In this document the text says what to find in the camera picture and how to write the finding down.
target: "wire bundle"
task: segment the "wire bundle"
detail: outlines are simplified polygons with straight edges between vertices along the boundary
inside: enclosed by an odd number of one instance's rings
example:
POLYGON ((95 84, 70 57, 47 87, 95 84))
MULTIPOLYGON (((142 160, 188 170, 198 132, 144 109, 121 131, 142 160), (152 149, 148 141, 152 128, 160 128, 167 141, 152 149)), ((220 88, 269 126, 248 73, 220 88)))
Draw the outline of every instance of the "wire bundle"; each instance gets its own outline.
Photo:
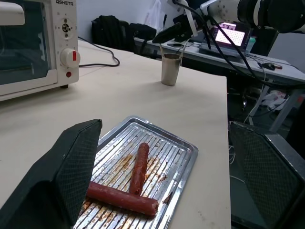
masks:
POLYGON ((116 64, 107 64, 107 63, 80 64, 80 68, 82 68, 82 67, 91 67, 91 66, 117 67, 117 66, 120 65, 120 60, 114 56, 113 51, 111 51, 111 50, 109 50, 109 49, 105 49, 105 48, 100 47, 100 46, 97 46, 96 44, 93 44, 92 42, 90 42, 90 41, 88 41, 88 40, 86 40, 86 39, 84 39, 84 38, 82 38, 82 37, 78 37, 78 38, 81 39, 81 40, 83 40, 83 41, 85 41, 85 42, 88 42, 89 44, 91 44, 91 45, 93 45, 93 46, 95 46, 95 47, 97 47, 97 48, 99 48, 99 49, 102 49, 102 50, 105 50, 105 51, 110 52, 111 55, 112 55, 112 58, 117 62, 116 64))
POLYGON ((209 41, 209 38, 207 36, 207 33, 210 35, 210 38, 212 39, 215 47, 217 48, 218 52, 220 53, 220 55, 223 57, 223 59, 234 69, 236 70, 240 75, 243 75, 243 76, 248 76, 248 77, 252 77, 252 78, 255 78, 257 81, 259 81, 260 83, 268 86, 268 87, 271 87, 271 88, 276 88, 276 89, 282 89, 282 90, 294 90, 294 89, 305 89, 305 83, 297 83, 297 84, 283 84, 283 83, 272 83, 272 82, 266 82, 264 80, 261 80, 260 78, 258 78, 255 73, 253 72, 253 70, 251 69, 248 61, 246 60, 245 56, 242 54, 242 52, 239 50, 239 48, 234 44, 234 42, 230 39, 230 37, 223 31, 223 29, 220 27, 220 25, 217 23, 217 21, 211 17, 211 16, 205 16, 204 17, 202 15, 200 15, 196 10, 194 10, 193 8, 189 7, 189 6, 185 6, 183 4, 181 4, 180 2, 177 2, 175 0, 173 0, 174 4, 176 5, 179 5, 189 11, 191 11, 192 13, 194 13, 200 20, 200 22, 202 23, 203 25, 203 31, 204 31, 204 34, 205 34, 205 38, 207 41, 209 41), (244 73, 242 72, 241 70, 239 70, 235 65, 233 65, 229 60, 228 58, 224 55, 224 53, 221 51, 219 45, 217 44, 214 36, 212 35, 211 31, 209 30, 208 28, 208 25, 206 23, 206 20, 204 19, 208 19, 210 20, 222 33, 223 35, 226 37, 226 39, 232 44, 232 46, 236 49, 236 51, 238 52, 238 54, 241 56, 242 60, 244 61, 247 69, 249 70, 250 74, 247 74, 247 73, 244 73))

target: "white cloth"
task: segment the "white cloth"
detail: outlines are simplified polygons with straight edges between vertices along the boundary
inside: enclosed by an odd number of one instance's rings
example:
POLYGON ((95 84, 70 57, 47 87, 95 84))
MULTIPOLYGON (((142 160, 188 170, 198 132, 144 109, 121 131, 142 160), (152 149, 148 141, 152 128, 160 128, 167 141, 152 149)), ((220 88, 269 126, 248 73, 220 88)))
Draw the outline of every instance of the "white cloth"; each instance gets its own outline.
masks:
POLYGON ((267 106, 271 110, 280 111, 286 103, 287 99, 285 99, 285 96, 286 93, 277 90, 272 90, 263 98, 262 105, 267 106))
POLYGON ((144 24, 156 29, 157 32, 159 32, 163 29, 164 15, 165 14, 161 10, 160 0, 153 0, 151 7, 145 16, 144 24))

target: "stainless steel cup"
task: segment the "stainless steel cup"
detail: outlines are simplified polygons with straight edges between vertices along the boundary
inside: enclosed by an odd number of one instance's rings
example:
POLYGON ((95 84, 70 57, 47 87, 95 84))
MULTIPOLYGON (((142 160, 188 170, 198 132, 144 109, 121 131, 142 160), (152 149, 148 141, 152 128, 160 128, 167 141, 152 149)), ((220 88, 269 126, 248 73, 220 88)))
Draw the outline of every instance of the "stainless steel cup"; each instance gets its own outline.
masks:
POLYGON ((177 54, 166 53, 162 56, 161 83, 168 86, 176 84, 181 60, 182 58, 177 54))

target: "black cable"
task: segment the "black cable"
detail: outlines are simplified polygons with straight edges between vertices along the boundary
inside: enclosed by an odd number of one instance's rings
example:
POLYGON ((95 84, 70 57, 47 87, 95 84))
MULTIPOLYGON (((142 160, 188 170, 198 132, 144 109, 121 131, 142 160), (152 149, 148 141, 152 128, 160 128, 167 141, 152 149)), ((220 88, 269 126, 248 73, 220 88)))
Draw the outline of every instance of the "black cable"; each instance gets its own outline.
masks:
POLYGON ((114 56, 114 53, 113 51, 109 50, 109 49, 105 49, 105 48, 102 48, 100 46, 97 46, 96 44, 93 44, 92 42, 82 38, 82 37, 78 37, 79 39, 82 39, 83 41, 85 42, 88 42, 89 44, 92 44, 93 46, 99 48, 99 49, 102 49, 102 50, 105 50, 105 51, 108 51, 112 54, 112 58, 117 62, 116 64, 107 64, 107 63, 90 63, 90 64, 80 64, 80 68, 82 67, 89 67, 89 66, 107 66, 107 67, 117 67, 120 65, 120 60, 118 58, 116 58, 114 56))
POLYGON ((180 49, 182 49, 182 48, 183 48, 183 46, 180 47, 180 48, 177 50, 177 52, 176 52, 175 54, 177 54, 177 53, 180 51, 180 49))
POLYGON ((260 66, 260 64, 262 64, 262 63, 260 62, 261 60, 259 60, 259 59, 257 59, 257 58, 254 58, 254 57, 252 57, 252 56, 250 56, 250 55, 246 55, 246 57, 249 57, 249 58, 253 59, 255 62, 257 62, 258 66, 260 66))
MULTIPOLYGON (((189 11, 195 11, 193 8, 189 7, 189 6, 185 6, 183 5, 182 3, 176 1, 176 0, 173 0, 173 3, 178 5, 178 6, 182 6, 183 8, 189 10, 189 11)), ((208 39, 208 34, 207 34, 207 31, 209 30, 209 27, 207 24, 203 24, 204 25, 204 28, 202 29, 203 33, 204 33, 204 36, 206 38, 206 43, 208 45, 208 48, 211 49, 211 44, 210 44, 210 40, 208 39)))
POLYGON ((284 65, 288 65, 288 66, 292 66, 294 68, 296 68, 297 70, 300 70, 298 69, 296 66, 292 65, 292 64, 289 64, 289 63, 282 63, 282 62, 279 62, 279 61, 271 61, 271 60, 268 60, 268 59, 265 59, 265 58, 262 58, 262 57, 258 57, 256 55, 251 55, 251 54, 246 54, 247 57, 251 57, 252 59, 256 58, 260 61, 264 60, 264 62, 267 62, 267 63, 280 63, 280 64, 284 64, 284 65))
MULTIPOLYGON (((201 23, 203 24, 203 26, 205 28, 207 28, 207 23, 205 21, 205 19, 202 17, 202 15, 200 15, 196 10, 194 10, 191 7, 188 6, 184 6, 183 4, 176 2, 175 4, 193 12, 194 14, 196 14, 198 16, 198 18, 200 19, 201 23)), ((249 76, 249 77, 253 77, 256 80, 258 80, 259 82, 263 83, 266 86, 272 87, 272 88, 278 88, 278 89, 285 89, 285 90, 293 90, 293 89, 304 89, 305 88, 305 84, 304 83, 300 83, 300 84, 282 84, 282 83, 271 83, 271 82, 265 82, 264 80, 261 80, 260 78, 258 78, 255 73, 253 72, 253 70, 251 69, 248 61, 246 60, 245 56, 242 54, 242 52, 239 50, 239 48, 234 44, 234 42, 230 39, 230 37, 223 31, 223 29, 220 27, 220 25, 216 22, 216 20, 211 17, 211 16, 206 16, 207 18, 209 18, 211 21, 213 21, 213 23, 217 26, 217 28, 223 33, 223 35, 226 37, 226 39, 232 44, 232 46, 237 50, 237 52, 239 53, 239 55, 241 56, 242 60, 244 61, 247 69, 249 70, 249 72, 251 73, 251 75, 248 75, 244 72, 242 72, 241 70, 239 70, 235 65, 233 65, 228 58, 224 55, 224 53, 221 51, 219 45, 217 44, 214 36, 212 35, 211 31, 209 29, 207 29, 207 32, 209 33, 213 43, 215 44, 215 47, 217 48, 218 52, 220 53, 220 55, 224 58, 224 60, 234 69, 236 70, 239 74, 244 75, 244 76, 249 76)))
POLYGON ((260 116, 263 116, 263 115, 266 115, 266 114, 269 114, 270 112, 274 111, 276 108, 278 108, 280 105, 282 105, 284 102, 286 101, 286 99, 281 103, 279 104, 278 106, 276 106, 275 108, 265 112, 265 113, 262 113, 262 114, 257 114, 257 115, 253 115, 253 116, 249 116, 249 117, 260 117, 260 116))

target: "metal baking tray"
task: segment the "metal baking tray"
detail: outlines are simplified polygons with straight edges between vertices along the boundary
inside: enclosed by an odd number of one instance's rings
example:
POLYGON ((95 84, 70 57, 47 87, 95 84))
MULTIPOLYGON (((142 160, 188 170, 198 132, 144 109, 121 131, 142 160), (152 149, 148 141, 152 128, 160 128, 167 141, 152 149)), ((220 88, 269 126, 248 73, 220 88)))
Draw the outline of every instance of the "metal baking tray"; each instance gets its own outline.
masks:
POLYGON ((179 137, 136 116, 99 140, 91 181, 128 192, 140 143, 150 146, 142 196, 158 200, 154 218, 85 199, 74 229, 165 229, 198 155, 179 137))

